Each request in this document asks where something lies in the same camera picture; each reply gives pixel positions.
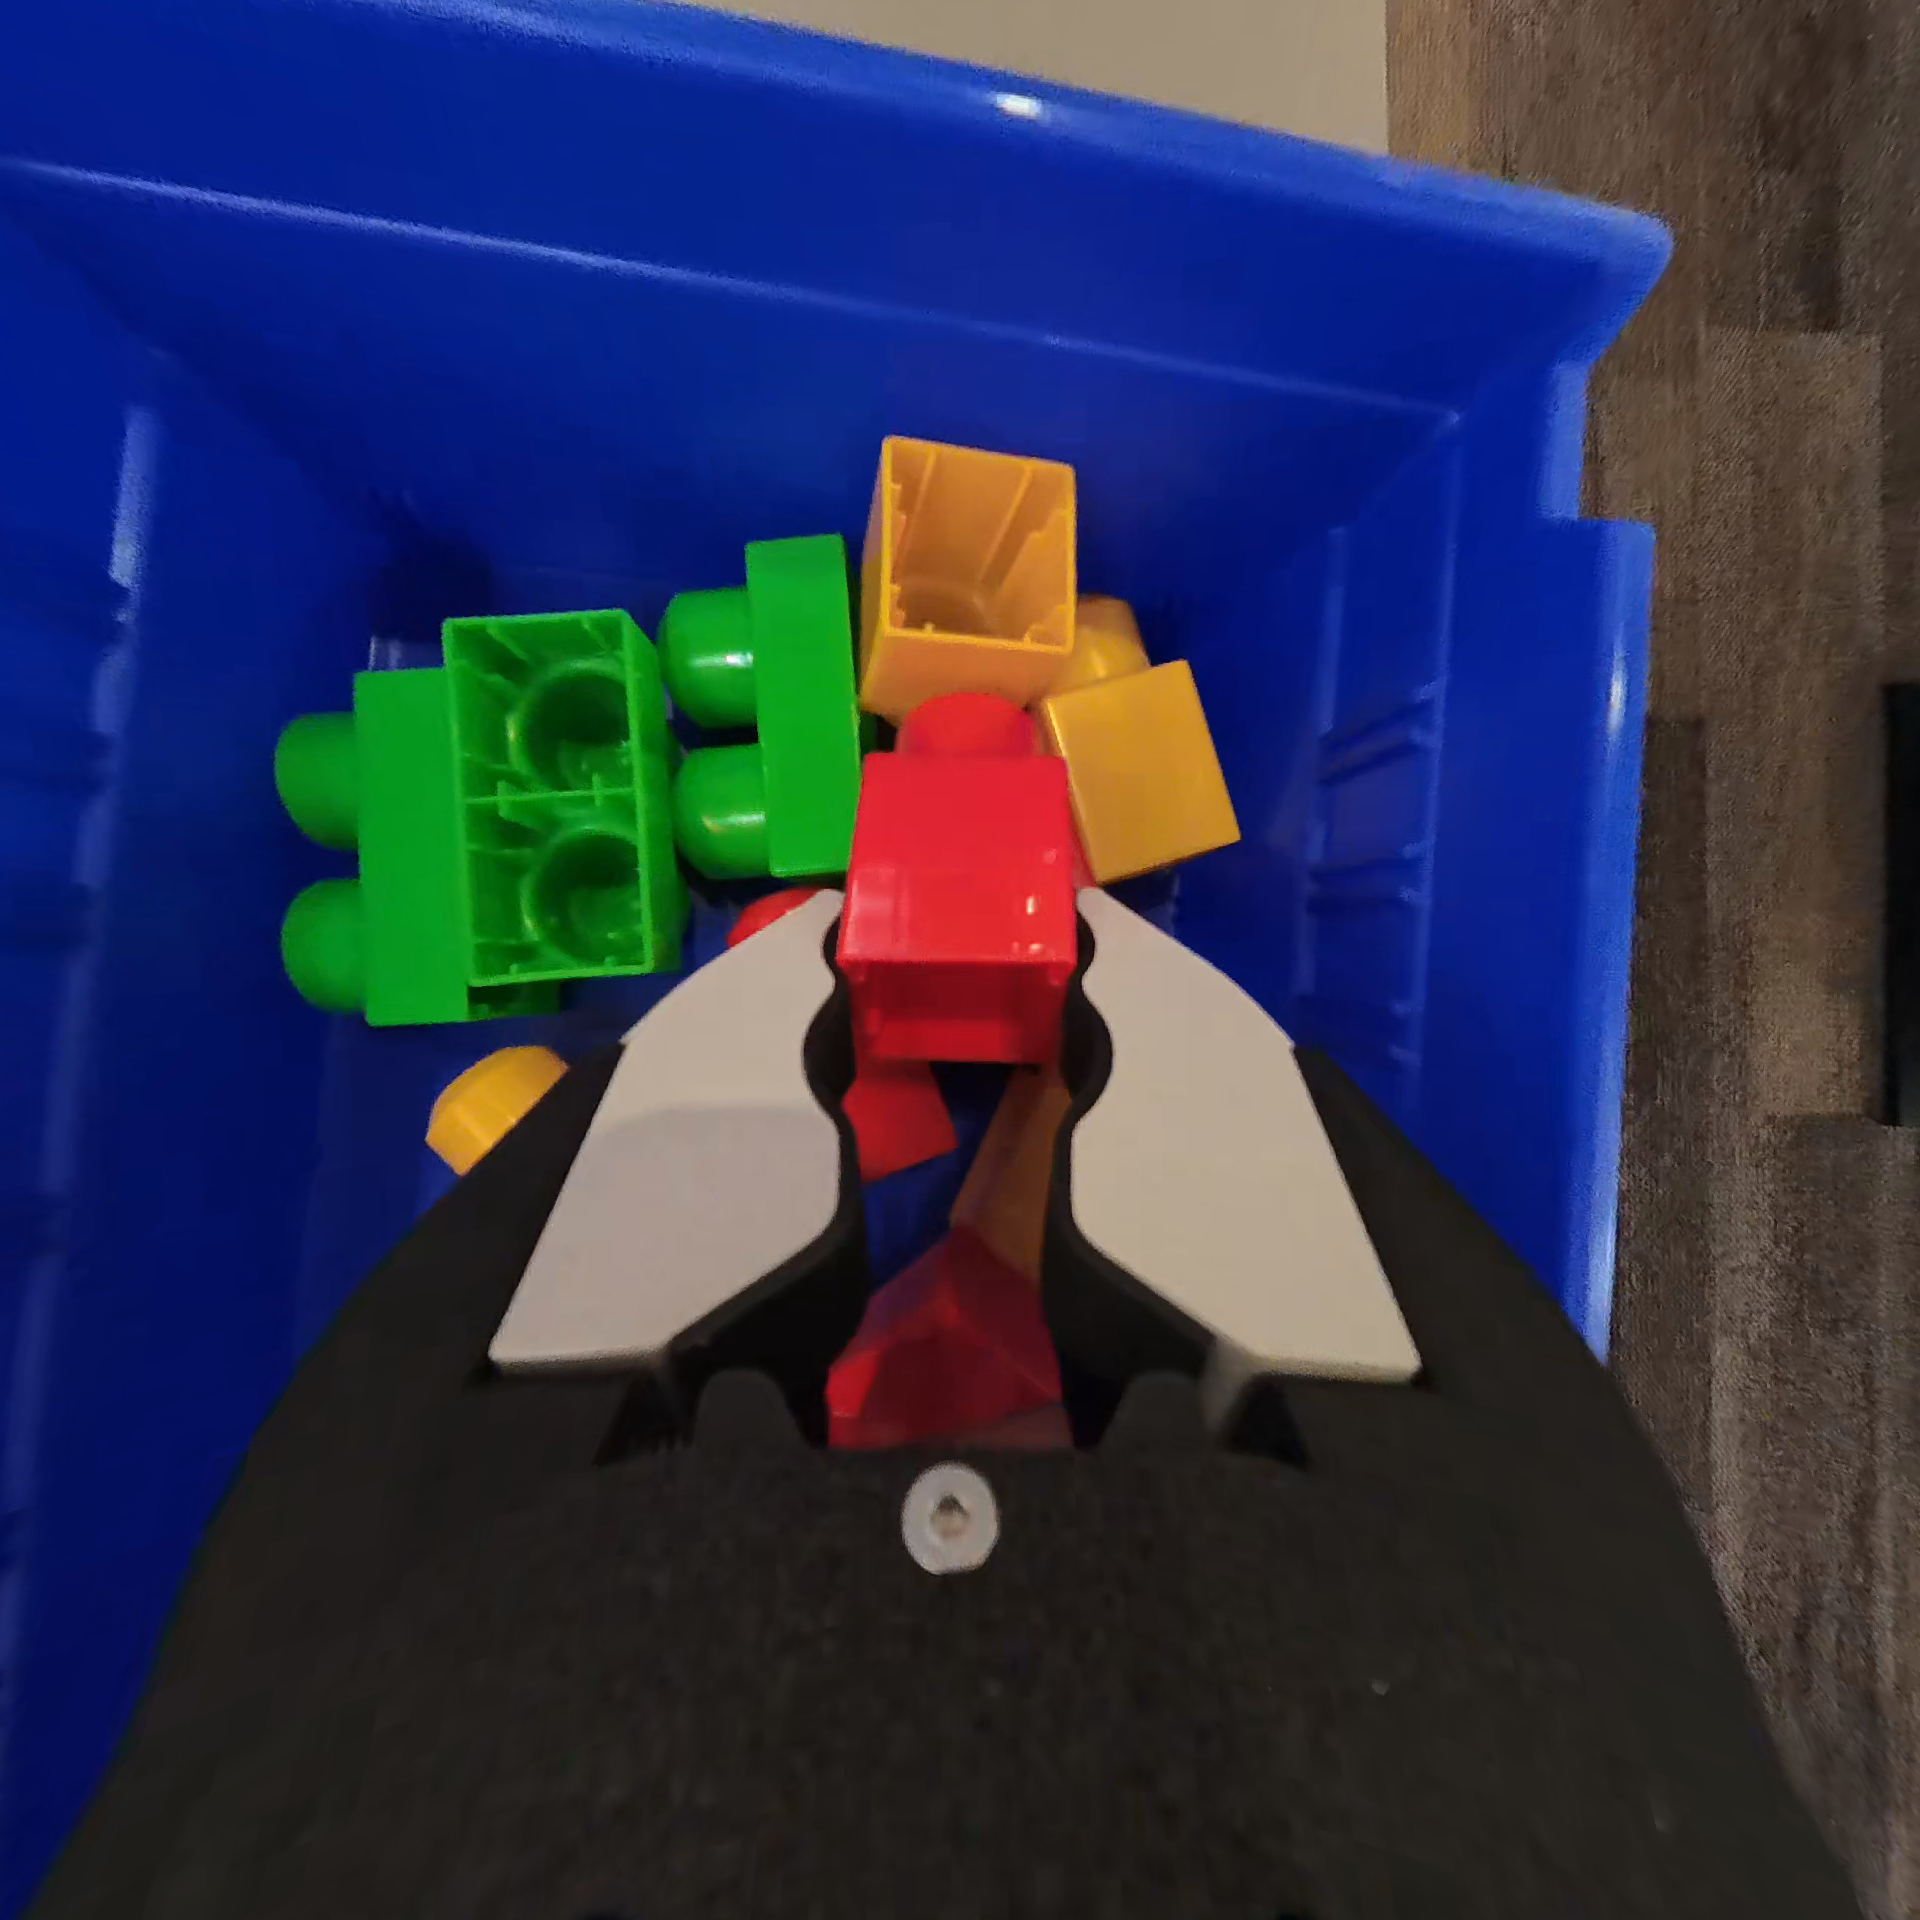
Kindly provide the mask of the red toy building block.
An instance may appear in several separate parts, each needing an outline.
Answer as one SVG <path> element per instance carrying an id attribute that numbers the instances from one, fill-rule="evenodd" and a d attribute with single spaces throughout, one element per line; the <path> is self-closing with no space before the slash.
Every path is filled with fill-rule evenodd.
<path id="1" fill-rule="evenodd" d="M 863 759 L 835 965 L 874 1063 L 1044 1064 L 1078 965 L 1065 764 L 990 693 Z"/>

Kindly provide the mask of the black chair base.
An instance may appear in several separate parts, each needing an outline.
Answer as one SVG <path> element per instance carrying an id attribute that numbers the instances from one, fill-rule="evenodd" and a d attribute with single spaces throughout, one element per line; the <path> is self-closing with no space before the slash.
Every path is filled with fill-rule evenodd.
<path id="1" fill-rule="evenodd" d="M 1884 1089 L 1886 1118 L 1917 1127 L 1917 686 L 1884 687 L 1886 905 Z"/>

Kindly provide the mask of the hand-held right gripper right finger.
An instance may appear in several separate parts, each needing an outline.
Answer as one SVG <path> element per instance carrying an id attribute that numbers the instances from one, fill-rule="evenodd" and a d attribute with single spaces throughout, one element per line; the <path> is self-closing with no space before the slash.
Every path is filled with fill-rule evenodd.
<path id="1" fill-rule="evenodd" d="M 1078 893 L 1042 1306 L 1105 1388 L 1407 1385 L 1421 1358 L 1285 1026 L 1111 893 Z"/>

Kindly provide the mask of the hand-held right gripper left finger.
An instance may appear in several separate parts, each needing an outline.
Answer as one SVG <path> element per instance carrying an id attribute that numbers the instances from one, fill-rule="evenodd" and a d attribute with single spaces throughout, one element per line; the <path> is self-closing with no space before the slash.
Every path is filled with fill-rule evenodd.
<path id="1" fill-rule="evenodd" d="M 828 1377 L 871 1288 L 842 905 L 809 896 L 628 1028 L 490 1342 L 502 1375 Z"/>

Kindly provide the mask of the blue plastic bin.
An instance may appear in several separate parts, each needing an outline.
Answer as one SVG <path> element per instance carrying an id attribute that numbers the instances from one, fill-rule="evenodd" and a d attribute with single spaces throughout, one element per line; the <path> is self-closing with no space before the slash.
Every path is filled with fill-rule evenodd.
<path id="1" fill-rule="evenodd" d="M 662 5 L 4 5 L 3 134 L 6 1909 L 455 1070 L 284 978 L 277 734 L 858 546 L 885 437 L 1076 469 L 1239 813 L 1170 927 L 1605 1350 L 1662 226 Z"/>

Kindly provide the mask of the pile of colourful toy blocks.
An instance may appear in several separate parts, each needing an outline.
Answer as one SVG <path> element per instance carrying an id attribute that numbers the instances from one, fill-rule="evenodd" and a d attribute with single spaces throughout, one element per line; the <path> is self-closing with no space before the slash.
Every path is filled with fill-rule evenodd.
<path id="1" fill-rule="evenodd" d="M 356 861 L 285 910 L 300 994 L 373 1026 L 542 1015 L 569 980 L 676 968 L 690 873 L 787 880 L 741 910 L 743 944 L 849 882 L 863 759 L 958 690 L 1023 708 L 1065 764 L 1075 888 L 1239 838 L 1188 662 L 1151 662 L 1124 601 L 1076 590 L 1067 464 L 892 437 L 859 583 L 839 534 L 743 564 L 675 593 L 657 640 L 618 608 L 453 617 L 441 664 L 369 669 L 347 710 L 292 720 L 279 801 Z M 954 1063 L 874 1063 L 855 1030 L 852 1061 L 867 1181 L 955 1150 Z M 990 1063 L 1012 1076 L 950 1226 L 828 1375 L 836 1446 L 1065 1434 L 1041 1317 L 1057 1063 Z"/>

